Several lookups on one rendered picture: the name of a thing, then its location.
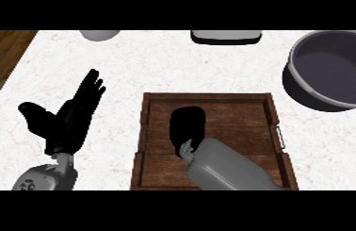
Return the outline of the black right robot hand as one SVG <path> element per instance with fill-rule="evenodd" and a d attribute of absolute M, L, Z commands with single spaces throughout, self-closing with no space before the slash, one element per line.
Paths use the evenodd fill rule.
<path fill-rule="evenodd" d="M 200 107 L 181 107 L 172 113 L 171 141 L 176 147 L 176 155 L 184 143 L 190 140 L 191 147 L 199 149 L 206 132 L 206 113 Z"/>

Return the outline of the brown wooden tray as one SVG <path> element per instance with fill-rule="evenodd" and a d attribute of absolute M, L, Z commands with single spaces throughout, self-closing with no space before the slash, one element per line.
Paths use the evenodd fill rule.
<path fill-rule="evenodd" d="M 286 190 L 298 179 L 280 131 L 274 97 L 268 93 L 145 93 L 141 138 L 135 154 L 134 190 L 196 190 L 187 164 L 171 142 L 171 117 L 181 107 L 202 107 L 206 136 L 219 139 L 271 174 Z"/>

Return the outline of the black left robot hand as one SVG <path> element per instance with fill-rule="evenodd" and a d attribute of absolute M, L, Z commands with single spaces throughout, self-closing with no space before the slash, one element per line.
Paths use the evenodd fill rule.
<path fill-rule="evenodd" d="M 48 156 L 58 153 L 75 155 L 80 151 L 106 91 L 100 71 L 92 69 L 75 97 L 66 101 L 58 113 L 52 113 L 33 102 L 24 102 L 18 106 L 29 130 L 47 140 Z"/>

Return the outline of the dark grey pot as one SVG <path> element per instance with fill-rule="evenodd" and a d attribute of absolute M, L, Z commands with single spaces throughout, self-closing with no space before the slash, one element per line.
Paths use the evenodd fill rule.
<path fill-rule="evenodd" d="M 290 97 L 314 110 L 356 109 L 356 30 L 317 30 L 298 40 L 283 86 Z"/>

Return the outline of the pale grey round vessel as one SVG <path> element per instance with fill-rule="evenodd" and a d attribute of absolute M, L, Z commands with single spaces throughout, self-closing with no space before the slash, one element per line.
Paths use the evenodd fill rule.
<path fill-rule="evenodd" d="M 83 37 L 91 41 L 107 41 L 119 35 L 119 30 L 82 30 Z"/>

